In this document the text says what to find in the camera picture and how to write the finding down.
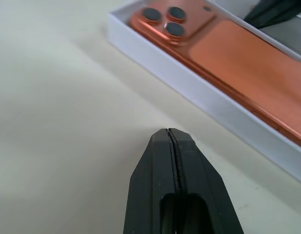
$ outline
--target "white table surface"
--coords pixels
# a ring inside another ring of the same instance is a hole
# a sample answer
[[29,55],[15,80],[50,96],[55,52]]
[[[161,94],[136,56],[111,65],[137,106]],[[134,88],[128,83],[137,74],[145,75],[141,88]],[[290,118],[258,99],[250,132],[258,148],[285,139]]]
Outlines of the white table surface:
[[192,135],[246,234],[301,234],[301,184],[106,41],[122,0],[0,1],[0,234],[120,234],[150,136]]

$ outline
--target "smartphone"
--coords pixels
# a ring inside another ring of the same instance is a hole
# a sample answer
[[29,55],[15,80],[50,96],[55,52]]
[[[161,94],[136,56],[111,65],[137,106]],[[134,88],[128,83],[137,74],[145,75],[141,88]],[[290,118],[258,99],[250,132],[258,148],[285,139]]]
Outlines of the smartphone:
[[301,146],[301,62],[204,0],[152,1],[130,26]]

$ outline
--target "cardboard box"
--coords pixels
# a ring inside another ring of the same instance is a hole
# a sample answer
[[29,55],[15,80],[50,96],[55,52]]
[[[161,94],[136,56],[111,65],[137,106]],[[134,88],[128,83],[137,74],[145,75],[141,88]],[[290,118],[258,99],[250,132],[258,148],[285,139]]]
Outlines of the cardboard box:
[[[301,182],[301,147],[265,124],[226,94],[189,70],[128,26],[145,6],[130,1],[109,14],[109,40],[120,51],[153,73],[222,126]],[[252,31],[291,57],[301,56],[215,4],[232,21]]]

